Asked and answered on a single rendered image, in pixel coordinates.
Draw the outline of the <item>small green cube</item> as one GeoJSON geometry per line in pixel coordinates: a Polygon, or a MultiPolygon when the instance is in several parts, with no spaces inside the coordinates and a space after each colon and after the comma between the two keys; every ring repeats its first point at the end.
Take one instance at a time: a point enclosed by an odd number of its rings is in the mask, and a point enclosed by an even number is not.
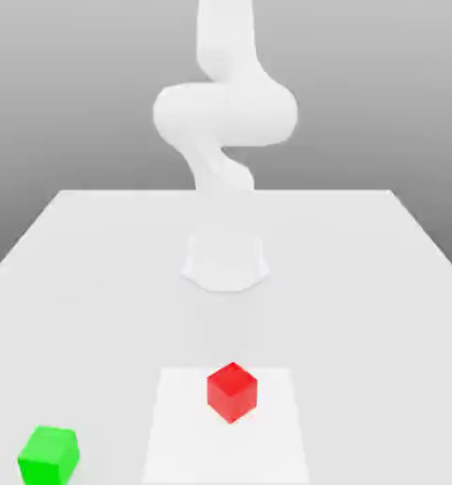
{"type": "Polygon", "coordinates": [[[80,457],[74,430],[38,425],[17,463],[25,485],[67,485],[80,457]]]}

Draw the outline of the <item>small red cube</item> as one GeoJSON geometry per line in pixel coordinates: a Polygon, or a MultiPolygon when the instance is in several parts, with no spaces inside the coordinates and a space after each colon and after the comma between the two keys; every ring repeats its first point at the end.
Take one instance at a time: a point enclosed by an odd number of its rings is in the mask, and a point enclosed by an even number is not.
{"type": "Polygon", "coordinates": [[[207,403],[227,423],[234,423],[258,402],[258,380],[231,362],[207,378],[207,403]]]}

